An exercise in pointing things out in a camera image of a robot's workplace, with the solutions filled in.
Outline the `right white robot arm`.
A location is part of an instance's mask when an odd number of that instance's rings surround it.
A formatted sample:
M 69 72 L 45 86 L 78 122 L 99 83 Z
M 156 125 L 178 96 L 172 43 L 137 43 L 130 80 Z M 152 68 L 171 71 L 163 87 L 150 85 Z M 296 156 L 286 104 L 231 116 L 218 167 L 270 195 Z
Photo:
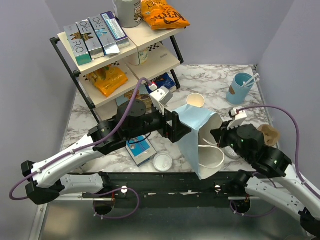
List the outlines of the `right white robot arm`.
M 301 227 L 315 237 L 320 236 L 320 201 L 299 179 L 295 165 L 279 149 L 265 144 L 264 135 L 252 124 L 232 129 L 223 125 L 210 132 L 220 147 L 231 147 L 257 172 L 282 185 L 288 193 L 263 183 L 244 170 L 230 182 L 230 191 L 259 197 L 290 214 Z

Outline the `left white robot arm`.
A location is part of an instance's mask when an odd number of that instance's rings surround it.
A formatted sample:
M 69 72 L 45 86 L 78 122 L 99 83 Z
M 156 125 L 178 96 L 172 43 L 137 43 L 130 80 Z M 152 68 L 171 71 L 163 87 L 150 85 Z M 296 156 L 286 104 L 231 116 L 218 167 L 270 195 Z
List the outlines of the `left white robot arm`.
M 27 197 L 36 205 L 72 193 L 107 197 L 111 185 L 103 173 L 81 175 L 72 173 L 73 170 L 125 147 L 129 140 L 155 131 L 176 143 L 189 134 L 191 128 L 180 121 L 175 111 L 161 113 L 153 108 L 151 113 L 146 113 L 146 106 L 140 100 L 123 103 L 115 116 L 99 122 L 64 151 L 41 162 L 23 162 L 21 170 L 28 181 L 25 187 Z

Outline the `stack of white lids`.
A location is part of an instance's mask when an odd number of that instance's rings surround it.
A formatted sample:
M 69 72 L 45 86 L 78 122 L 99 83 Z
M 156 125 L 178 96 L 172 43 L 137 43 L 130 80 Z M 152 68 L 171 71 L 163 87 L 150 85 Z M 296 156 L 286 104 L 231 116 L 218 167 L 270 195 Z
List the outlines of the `stack of white lids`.
M 153 158 L 153 165 L 159 172 L 167 172 L 173 166 L 173 159 L 167 153 L 158 153 Z

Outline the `light blue paper bag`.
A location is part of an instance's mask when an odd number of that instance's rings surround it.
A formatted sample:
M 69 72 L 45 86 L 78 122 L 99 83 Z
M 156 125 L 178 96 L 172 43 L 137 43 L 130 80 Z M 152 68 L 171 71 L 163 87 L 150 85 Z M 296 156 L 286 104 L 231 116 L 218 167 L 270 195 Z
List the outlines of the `light blue paper bag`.
M 191 165 L 200 180 L 205 180 L 223 167 L 224 152 L 217 147 L 211 134 L 222 126 L 220 115 L 207 108 L 186 104 L 175 110 L 180 121 L 191 128 L 191 132 L 177 142 L 184 158 Z

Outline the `stack of paper cups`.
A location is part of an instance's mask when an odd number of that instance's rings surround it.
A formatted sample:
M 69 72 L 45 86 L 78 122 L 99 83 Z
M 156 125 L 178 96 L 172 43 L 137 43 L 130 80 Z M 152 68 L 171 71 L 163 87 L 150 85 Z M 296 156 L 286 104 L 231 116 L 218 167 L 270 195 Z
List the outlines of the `stack of paper cups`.
M 202 108 L 205 105 L 205 98 L 199 93 L 191 93 L 187 97 L 186 103 L 194 107 Z

